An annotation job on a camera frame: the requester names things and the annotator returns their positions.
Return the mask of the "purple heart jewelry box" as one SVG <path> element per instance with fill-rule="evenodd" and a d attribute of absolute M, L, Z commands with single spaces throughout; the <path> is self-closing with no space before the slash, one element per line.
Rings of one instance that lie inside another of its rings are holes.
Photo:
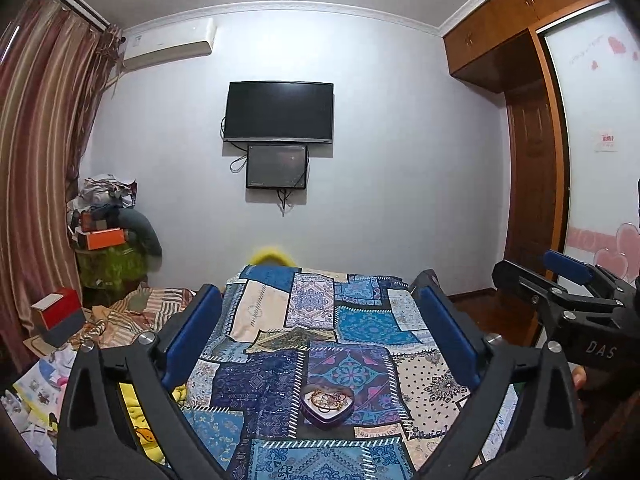
<path fill-rule="evenodd" d="M 302 389 L 299 399 L 304 419 L 322 430 L 344 424 L 355 409 L 351 388 L 310 384 Z"/>

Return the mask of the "yellow duck blanket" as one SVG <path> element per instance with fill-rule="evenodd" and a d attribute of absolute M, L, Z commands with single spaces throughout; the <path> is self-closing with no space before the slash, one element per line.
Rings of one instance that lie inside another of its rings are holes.
<path fill-rule="evenodd" d="M 165 455 L 160 449 L 160 445 L 157 443 L 149 423 L 146 421 L 134 386 L 130 384 L 120 384 L 119 389 L 124 399 L 130 422 L 134 427 L 134 434 L 138 438 L 146 457 L 154 463 L 165 465 Z"/>

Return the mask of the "brown wooden door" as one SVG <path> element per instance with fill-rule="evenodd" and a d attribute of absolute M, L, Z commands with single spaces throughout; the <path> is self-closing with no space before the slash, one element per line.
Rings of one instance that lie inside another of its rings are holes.
<path fill-rule="evenodd" d="M 539 79 L 506 92 L 511 193 L 504 258 L 545 274 L 552 248 L 556 163 L 548 92 Z"/>

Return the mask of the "red and white box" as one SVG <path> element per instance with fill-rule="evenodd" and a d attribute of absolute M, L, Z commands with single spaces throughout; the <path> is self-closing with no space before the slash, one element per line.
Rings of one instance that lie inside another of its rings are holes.
<path fill-rule="evenodd" d="M 36 327 L 42 339 L 54 348 L 60 348 L 85 325 L 78 293 L 72 288 L 61 288 L 32 304 Z"/>

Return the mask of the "striped brown blanket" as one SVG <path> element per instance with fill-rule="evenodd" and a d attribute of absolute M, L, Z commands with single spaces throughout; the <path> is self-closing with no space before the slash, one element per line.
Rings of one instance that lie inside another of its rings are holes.
<path fill-rule="evenodd" d="M 140 285 L 109 307 L 93 306 L 84 326 L 68 342 L 74 350 L 86 340 L 93 340 L 101 349 L 126 347 L 143 332 L 158 333 L 195 295 L 188 288 Z"/>

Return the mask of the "green patterned covered stand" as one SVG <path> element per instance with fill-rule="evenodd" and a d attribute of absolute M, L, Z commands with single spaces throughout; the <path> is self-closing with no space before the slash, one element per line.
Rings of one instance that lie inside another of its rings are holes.
<path fill-rule="evenodd" d="M 87 288 L 121 290 L 148 272 L 145 255 L 136 246 L 122 244 L 104 249 L 77 249 L 81 284 Z"/>

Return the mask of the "orange box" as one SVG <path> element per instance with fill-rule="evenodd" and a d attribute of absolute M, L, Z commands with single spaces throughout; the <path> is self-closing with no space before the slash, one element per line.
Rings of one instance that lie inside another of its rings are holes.
<path fill-rule="evenodd" d="M 126 243 L 125 231 L 108 229 L 93 232 L 77 232 L 78 245 L 83 250 L 101 250 Z"/>

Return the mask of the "blue patchwork bedspread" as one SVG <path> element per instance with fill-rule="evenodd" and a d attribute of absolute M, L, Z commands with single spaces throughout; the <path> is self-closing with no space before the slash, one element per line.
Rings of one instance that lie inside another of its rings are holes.
<path fill-rule="evenodd" d="M 351 388 L 352 416 L 304 419 L 306 385 Z M 231 479 L 409 479 L 469 400 L 408 285 L 247 266 L 186 382 L 186 420 Z"/>

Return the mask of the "white wardrobe sliding door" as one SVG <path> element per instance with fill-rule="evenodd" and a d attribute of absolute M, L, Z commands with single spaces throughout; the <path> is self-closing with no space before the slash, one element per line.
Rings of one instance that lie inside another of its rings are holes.
<path fill-rule="evenodd" d="M 567 138 L 564 252 L 631 283 L 639 274 L 639 38 L 611 3 L 541 33 Z"/>

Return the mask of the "wooden overhead cabinet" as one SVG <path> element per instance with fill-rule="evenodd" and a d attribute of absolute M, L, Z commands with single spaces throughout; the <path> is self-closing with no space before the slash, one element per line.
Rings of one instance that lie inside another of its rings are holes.
<path fill-rule="evenodd" d="M 532 31 L 538 22 L 602 0 L 487 0 L 444 36 L 449 73 L 502 93 L 542 77 Z"/>

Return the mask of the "pile of clothes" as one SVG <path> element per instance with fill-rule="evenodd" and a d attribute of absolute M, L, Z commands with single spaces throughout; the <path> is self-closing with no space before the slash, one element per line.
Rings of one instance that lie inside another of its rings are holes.
<path fill-rule="evenodd" d="M 88 249 L 94 233 L 121 232 L 124 243 L 139 246 L 150 258 L 163 258 L 160 238 L 151 221 L 137 211 L 138 184 L 114 174 L 84 179 L 77 195 L 67 203 L 67 232 Z"/>

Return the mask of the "striped brown curtain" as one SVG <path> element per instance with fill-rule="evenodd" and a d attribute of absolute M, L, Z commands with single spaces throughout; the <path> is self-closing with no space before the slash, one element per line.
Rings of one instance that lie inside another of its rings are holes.
<path fill-rule="evenodd" d="M 1 354 L 17 370 L 32 362 L 32 304 L 80 287 L 66 205 L 121 36 L 27 0 L 1 37 Z"/>

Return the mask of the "white air conditioner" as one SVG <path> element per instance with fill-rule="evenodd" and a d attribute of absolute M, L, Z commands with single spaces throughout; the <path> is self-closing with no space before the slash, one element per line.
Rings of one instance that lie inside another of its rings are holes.
<path fill-rule="evenodd" d="M 213 52 L 216 26 L 212 18 L 198 18 L 130 35 L 122 67 L 126 72 L 198 58 Z"/>

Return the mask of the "small wall monitor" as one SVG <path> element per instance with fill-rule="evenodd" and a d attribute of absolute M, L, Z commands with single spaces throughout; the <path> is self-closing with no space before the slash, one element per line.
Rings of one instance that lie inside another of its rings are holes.
<path fill-rule="evenodd" d="M 250 144 L 245 184 L 255 190 L 304 190 L 307 185 L 306 145 Z"/>

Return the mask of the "black wall television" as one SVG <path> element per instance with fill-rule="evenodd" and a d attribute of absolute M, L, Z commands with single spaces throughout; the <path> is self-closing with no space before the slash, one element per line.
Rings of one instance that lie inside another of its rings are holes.
<path fill-rule="evenodd" d="M 227 142 L 331 144 L 334 85 L 314 81 L 254 80 L 229 84 Z"/>

